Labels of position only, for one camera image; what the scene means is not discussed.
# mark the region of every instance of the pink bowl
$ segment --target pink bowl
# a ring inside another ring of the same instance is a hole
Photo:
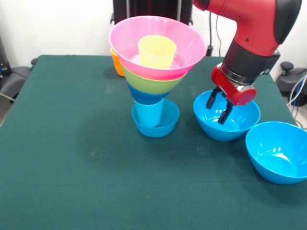
[[[177,51],[170,69],[150,68],[138,63],[138,42],[146,35],[162,35],[176,43]],[[136,75],[153,80],[182,77],[205,56],[207,50],[195,30],[179,21],[158,16],[125,19],[113,27],[109,39],[123,66]]]

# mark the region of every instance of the green tablecloth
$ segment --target green tablecloth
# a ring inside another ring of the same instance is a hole
[[[154,139],[111,57],[41,56],[0,128],[0,229],[307,229],[307,183],[263,180],[244,138],[220,143],[197,124],[193,101],[221,61],[204,58],[170,93],[177,127]],[[256,88],[261,122],[294,124],[270,76]]]

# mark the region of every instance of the blue cup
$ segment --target blue cup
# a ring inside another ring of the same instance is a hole
[[[140,104],[134,100],[138,121],[145,127],[155,127],[161,121],[164,99],[156,104]]]
[[[276,184],[307,179],[307,132],[284,122],[264,122],[246,135],[248,156],[261,176]]]
[[[201,128],[212,139],[217,141],[231,141],[243,136],[255,126],[260,119],[260,109],[254,101],[244,106],[234,106],[224,124],[219,124],[218,119],[227,106],[227,100],[218,93],[211,109],[206,108],[206,103],[212,90],[199,95],[194,101],[194,113]]]
[[[131,111],[132,118],[140,133],[151,138],[161,138],[170,134],[179,119],[178,106],[169,99],[164,99],[161,122],[156,127],[147,127],[139,123],[135,107]]]
[[[129,82],[127,82],[127,85],[130,89],[133,99],[140,104],[156,104],[170,93],[170,92],[161,93],[161,94],[146,93],[135,89],[133,86],[129,84]]]

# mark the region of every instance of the orange cup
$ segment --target orange cup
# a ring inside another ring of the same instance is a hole
[[[113,58],[113,62],[114,62],[114,67],[116,69],[116,72],[118,75],[124,77],[125,74],[121,68],[121,65],[120,65],[120,61],[119,61],[119,57],[117,55],[117,53],[115,52],[115,50],[113,48],[111,48],[111,54],[112,54],[112,58]]]

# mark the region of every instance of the red robot arm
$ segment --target red robot arm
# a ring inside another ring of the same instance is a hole
[[[236,21],[236,35],[221,65],[214,68],[216,88],[207,102],[211,108],[218,92],[228,100],[219,119],[223,124],[233,105],[245,105],[256,96],[255,79],[268,74],[299,14],[302,0],[193,0],[201,10],[208,10]]]

